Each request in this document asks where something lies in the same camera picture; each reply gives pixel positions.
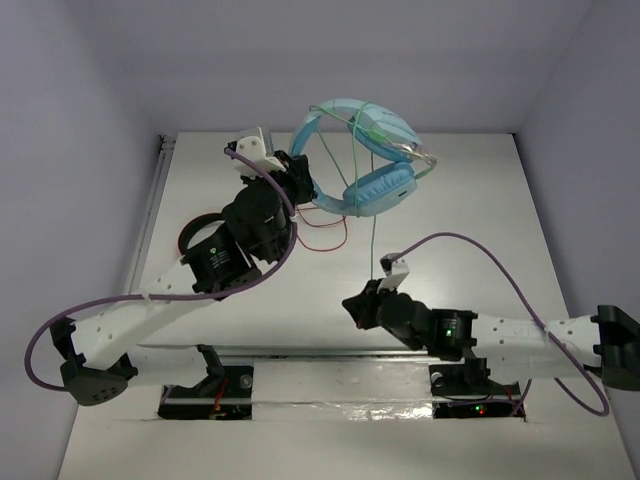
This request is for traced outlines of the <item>light blue headphones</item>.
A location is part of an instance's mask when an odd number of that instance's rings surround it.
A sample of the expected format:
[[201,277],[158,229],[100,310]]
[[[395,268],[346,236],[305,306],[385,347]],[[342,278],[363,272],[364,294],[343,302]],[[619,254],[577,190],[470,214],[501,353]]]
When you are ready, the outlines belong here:
[[299,157],[323,119],[346,126],[350,134],[354,178],[340,197],[326,193],[312,180],[312,203],[339,216],[375,217],[404,201],[417,188],[417,161],[429,161],[418,134],[393,111],[372,102],[338,98],[309,107],[294,131],[289,155]]

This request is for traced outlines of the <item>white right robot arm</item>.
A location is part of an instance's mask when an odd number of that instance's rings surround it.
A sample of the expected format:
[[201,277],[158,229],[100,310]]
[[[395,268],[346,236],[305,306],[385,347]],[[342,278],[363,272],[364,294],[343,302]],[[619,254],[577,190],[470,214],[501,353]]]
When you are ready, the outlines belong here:
[[600,305],[594,315],[547,320],[508,319],[470,310],[430,309],[379,281],[342,302],[357,328],[382,328],[412,351],[447,362],[470,391],[496,382],[562,378],[587,371],[608,388],[639,388],[639,323],[624,310]]

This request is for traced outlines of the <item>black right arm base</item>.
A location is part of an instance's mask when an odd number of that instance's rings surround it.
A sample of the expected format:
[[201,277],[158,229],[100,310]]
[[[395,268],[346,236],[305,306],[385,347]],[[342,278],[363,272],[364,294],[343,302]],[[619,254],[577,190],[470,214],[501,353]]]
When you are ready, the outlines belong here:
[[485,360],[430,365],[429,380],[435,419],[526,418],[520,384],[492,380]]

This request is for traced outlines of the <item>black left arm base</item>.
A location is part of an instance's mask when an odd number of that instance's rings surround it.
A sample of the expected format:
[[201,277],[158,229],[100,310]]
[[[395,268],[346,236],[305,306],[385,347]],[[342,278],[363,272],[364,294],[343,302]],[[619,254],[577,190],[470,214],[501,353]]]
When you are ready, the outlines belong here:
[[253,377],[251,364],[224,365],[212,346],[198,345],[205,376],[191,387],[163,387],[157,415],[163,420],[251,420]]

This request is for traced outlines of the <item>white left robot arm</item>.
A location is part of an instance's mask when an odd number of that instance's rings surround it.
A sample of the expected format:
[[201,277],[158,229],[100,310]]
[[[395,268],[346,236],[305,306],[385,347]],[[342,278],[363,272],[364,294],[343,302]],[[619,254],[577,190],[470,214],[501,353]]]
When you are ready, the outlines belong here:
[[267,279],[291,255],[297,239],[297,206],[316,189],[304,155],[278,151],[265,164],[235,154],[245,171],[235,198],[220,212],[190,222],[179,237],[178,260],[134,293],[88,303],[98,313],[51,322],[52,343],[63,358],[63,389],[82,406],[123,393],[140,376],[132,350],[179,318]]

